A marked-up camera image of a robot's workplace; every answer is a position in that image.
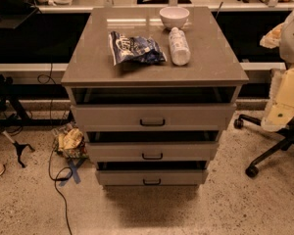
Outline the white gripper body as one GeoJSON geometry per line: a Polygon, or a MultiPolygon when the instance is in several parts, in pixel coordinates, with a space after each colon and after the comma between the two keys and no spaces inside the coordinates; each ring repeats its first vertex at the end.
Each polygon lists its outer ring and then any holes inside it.
{"type": "Polygon", "coordinates": [[[273,72],[269,102],[261,121],[264,130],[274,132],[294,118],[294,24],[279,24],[261,39],[260,44],[270,49],[278,47],[280,57],[290,65],[285,72],[273,72]]]}

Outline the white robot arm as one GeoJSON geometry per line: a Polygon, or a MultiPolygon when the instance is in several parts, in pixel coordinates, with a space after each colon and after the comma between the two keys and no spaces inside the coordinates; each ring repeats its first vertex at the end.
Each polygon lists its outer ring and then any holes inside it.
{"type": "Polygon", "coordinates": [[[275,71],[271,80],[269,102],[261,127],[276,132],[294,118],[294,10],[286,20],[269,31],[260,41],[266,48],[279,48],[280,58],[289,65],[285,72],[275,71]]]}

